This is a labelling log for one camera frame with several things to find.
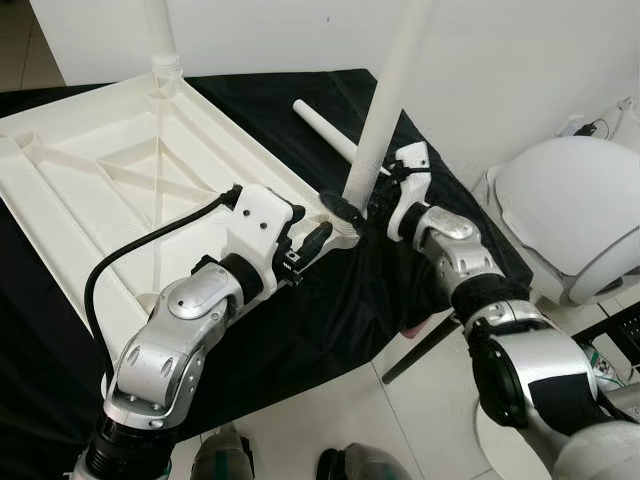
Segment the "white bracket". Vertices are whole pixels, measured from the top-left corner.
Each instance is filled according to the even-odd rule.
[[[402,147],[396,151],[396,160],[402,161],[402,164],[408,168],[428,168],[429,152],[426,142],[417,142]],[[427,194],[429,184],[431,183],[431,173],[420,172],[412,173],[401,184],[400,200],[398,206],[391,215],[389,226],[387,227],[387,236],[394,242],[402,240],[398,229],[400,223],[407,210],[414,203],[424,203],[424,196]]]
[[[235,253],[256,269],[264,288],[257,296],[266,300],[278,289],[273,255],[285,224],[293,218],[291,205],[262,185],[247,185],[227,224],[227,244],[222,257]]]

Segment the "white wall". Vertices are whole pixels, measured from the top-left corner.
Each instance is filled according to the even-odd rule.
[[[140,3],[31,0],[68,84],[150,69]],[[403,2],[169,0],[186,75],[369,68],[380,72]],[[406,108],[456,175],[637,94],[637,0],[442,0]]]

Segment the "black tablecloth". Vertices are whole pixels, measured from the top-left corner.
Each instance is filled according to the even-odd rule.
[[[375,88],[367,71],[187,81],[316,190],[342,191],[349,165],[291,106],[304,99],[357,142]],[[92,88],[0,94],[0,117]],[[422,139],[403,114],[390,151]],[[427,201],[474,221],[503,271],[528,285],[524,262],[431,146],[429,154]],[[99,359],[4,204],[0,245],[0,477],[56,478],[72,468],[91,433],[101,403]],[[357,248],[330,253],[306,272],[302,285],[281,289],[227,332],[207,357],[181,435],[346,373],[371,360],[401,329],[447,307],[432,267],[408,246],[386,239],[372,221]]]

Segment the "white floor tile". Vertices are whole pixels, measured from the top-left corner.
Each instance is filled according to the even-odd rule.
[[[200,435],[196,435],[188,440],[180,442],[171,453],[171,474],[169,480],[189,480],[191,476],[191,466],[196,458],[196,453],[200,449],[202,442]]]
[[[505,428],[478,410],[476,430],[493,475],[504,480],[550,480],[551,476],[522,435]]]
[[[64,79],[47,40],[44,37],[32,37],[22,76],[22,89],[63,86]]]
[[[44,33],[42,33],[42,28],[40,27],[40,22],[38,19],[33,17],[33,27],[31,27],[31,36],[32,37],[44,37]]]
[[[233,423],[251,441],[257,480],[315,479],[320,454],[352,442],[388,451],[422,479],[371,364]]]
[[[495,470],[489,470],[482,475],[475,477],[473,480],[505,480]]]
[[[444,317],[431,319],[419,338],[396,337],[374,359],[377,373],[382,376]],[[460,330],[385,388],[425,479],[469,480],[491,468],[475,436],[478,391]]]
[[[624,292],[616,295],[615,298],[622,308],[627,308],[634,303],[640,302],[640,285],[634,285],[633,287],[627,288]]]
[[[0,92],[20,90],[28,43],[29,37],[0,38]]]
[[[615,315],[616,313],[622,311],[622,305],[615,298],[610,298],[603,302],[600,302],[600,306],[605,309],[607,315]]]
[[[543,298],[537,307],[567,335],[575,335],[607,318],[598,305],[561,307]]]
[[[0,3],[0,38],[28,37],[33,18],[29,0]]]

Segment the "floor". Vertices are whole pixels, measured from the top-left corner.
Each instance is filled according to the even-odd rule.
[[[0,91],[62,85],[64,80],[28,1],[0,3]],[[639,298],[640,291],[633,289],[602,305],[561,309],[542,302],[540,308],[573,334]],[[391,385],[380,380],[446,315],[443,312],[431,318],[414,340],[396,337],[372,362],[236,420],[236,428],[252,442],[257,479],[311,480],[324,449],[343,448],[351,442],[389,451],[414,480],[502,478],[476,440],[478,394],[467,346],[459,332]],[[620,373],[631,371],[606,339],[597,347]],[[194,456],[207,435],[176,447],[172,480],[189,478]],[[507,444],[504,448],[515,447]]]
[[[64,86],[28,0],[0,0],[0,92]]]

